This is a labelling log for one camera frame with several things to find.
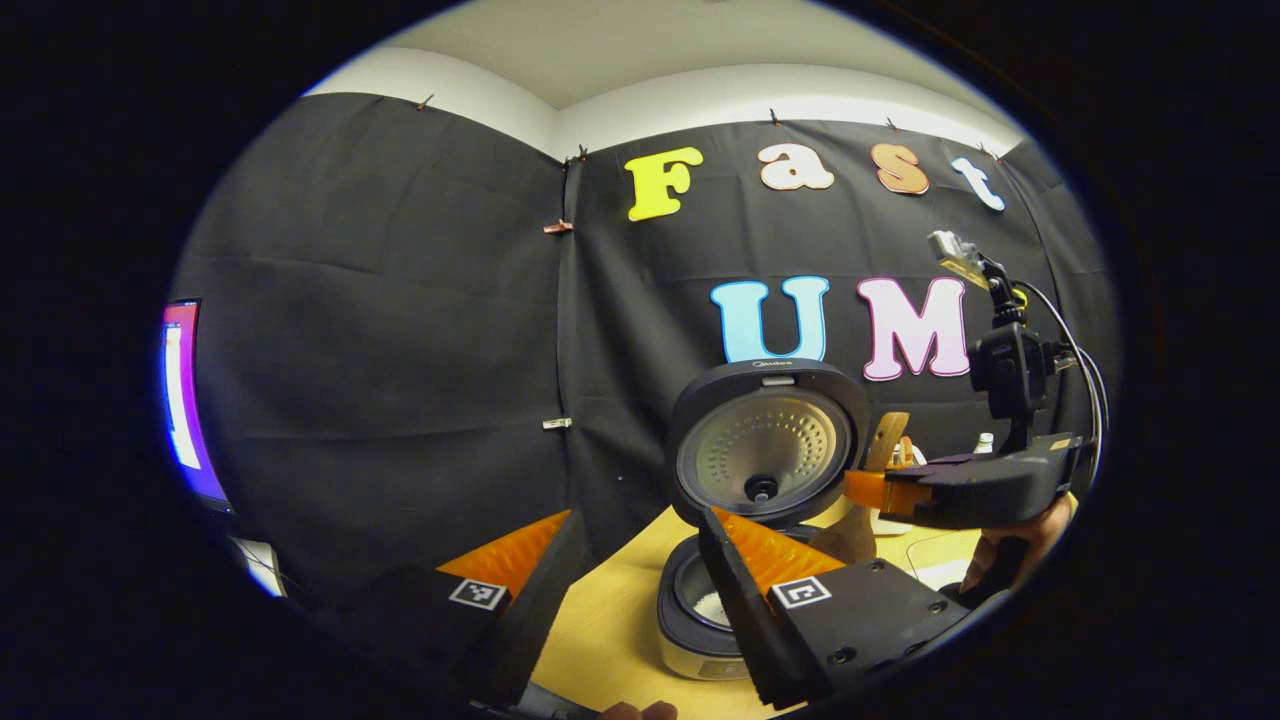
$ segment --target white wall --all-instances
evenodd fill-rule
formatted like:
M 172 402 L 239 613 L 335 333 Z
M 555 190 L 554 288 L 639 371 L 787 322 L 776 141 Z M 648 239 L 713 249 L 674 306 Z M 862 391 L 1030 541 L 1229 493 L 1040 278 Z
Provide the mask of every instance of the white wall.
M 521 142 L 550 152 L 558 118 L 536 95 L 489 70 L 456 58 L 410 50 L 375 47 L 338 68 L 305 95 L 370 92 L 448 110 Z
M 431 105 L 504 132 L 563 159 L 584 145 L 717 123 L 824 119 L 884 124 L 946 137 L 996 155 L 1023 135 L 989 115 L 923 87 L 822 65 L 728 65 L 637 82 L 557 111 L 489 70 L 424 50 L 378 47 L 339 68 L 307 95 L 371 92 Z

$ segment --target letter m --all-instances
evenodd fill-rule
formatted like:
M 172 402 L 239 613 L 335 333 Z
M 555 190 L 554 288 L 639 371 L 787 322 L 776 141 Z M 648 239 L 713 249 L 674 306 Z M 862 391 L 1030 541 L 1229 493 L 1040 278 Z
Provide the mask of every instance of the letter m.
M 929 283 L 924 311 L 916 313 L 896 281 L 870 278 L 858 283 L 858 295 L 872 310 L 872 361 L 863 366 L 869 380 L 892 380 L 902 374 L 893 357 L 895 341 L 911 374 L 924 370 L 933 348 L 929 372 L 934 375 L 963 375 L 969 372 L 964 342 L 964 283 L 956 278 L 937 278 Z

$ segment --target human hand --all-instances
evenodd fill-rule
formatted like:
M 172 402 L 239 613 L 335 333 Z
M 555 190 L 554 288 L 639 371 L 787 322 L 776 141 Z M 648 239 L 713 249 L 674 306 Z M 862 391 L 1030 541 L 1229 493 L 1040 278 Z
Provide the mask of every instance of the human hand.
M 640 711 L 634 705 L 620 702 L 602 712 L 596 720 L 676 720 L 676 706 L 659 700 Z
M 959 592 L 966 592 L 982 582 L 982 577 L 996 562 L 996 546 L 1002 538 L 1015 537 L 1027 541 L 1027 555 L 1014 575 L 1014 584 L 1021 583 L 1028 574 L 1048 555 L 1050 548 L 1066 532 L 1066 525 L 1075 514 L 1075 502 L 1070 493 L 1053 501 L 1044 512 L 1009 528 L 987 528 L 982 530 L 978 544 L 973 548 L 973 560 L 965 571 Z

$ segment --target black cable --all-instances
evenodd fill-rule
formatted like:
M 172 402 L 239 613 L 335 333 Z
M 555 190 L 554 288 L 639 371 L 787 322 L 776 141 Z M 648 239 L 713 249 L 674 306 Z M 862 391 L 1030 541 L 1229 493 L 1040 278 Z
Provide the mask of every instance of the black cable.
M 1062 315 L 1059 314 L 1057 307 L 1055 307 L 1053 304 L 1050 302 L 1050 299 L 1046 297 L 1043 292 L 1041 292 L 1036 286 L 1028 282 L 1012 281 L 1012 283 L 1015 287 L 1024 287 L 1036 293 L 1036 296 L 1039 297 L 1041 302 L 1044 304 L 1044 307 L 1047 307 L 1048 311 L 1052 313 L 1053 319 L 1057 320 L 1057 325 L 1062 328 L 1062 334 L 1066 336 L 1068 345 L 1071 346 L 1071 352 L 1075 354 L 1075 357 L 1078 360 L 1076 364 L 1080 366 L 1080 374 L 1084 375 L 1084 384 L 1085 388 L 1089 391 L 1089 410 L 1092 415 L 1091 420 L 1093 424 L 1093 442 L 1094 442 L 1093 468 L 1089 471 L 1089 488 L 1092 488 L 1093 482 L 1098 478 L 1098 465 L 1101 465 L 1102 462 L 1102 432 L 1103 432 L 1102 402 L 1098 398 L 1100 397 L 1098 388 L 1093 383 L 1093 372 L 1091 372 L 1091 366 L 1093 366 L 1094 369 L 1097 366 L 1093 365 L 1092 359 L 1085 360 L 1087 355 L 1084 354 L 1084 351 L 1080 350 L 1080 346 L 1075 343 L 1075 337 L 1071 334 L 1071 329 L 1066 327 L 1066 320 L 1062 319 Z M 1098 383 L 1101 384 L 1101 382 L 1102 382 L 1102 375 L 1098 374 Z

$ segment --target ceiling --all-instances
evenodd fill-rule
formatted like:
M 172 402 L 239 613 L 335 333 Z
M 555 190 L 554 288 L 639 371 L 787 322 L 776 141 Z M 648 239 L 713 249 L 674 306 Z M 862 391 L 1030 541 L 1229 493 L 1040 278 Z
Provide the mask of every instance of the ceiling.
M 931 60 L 806 0 L 474 0 L 383 45 L 466 60 L 556 109 L 686 70 L 799 63 L 910 82 L 1016 127 Z

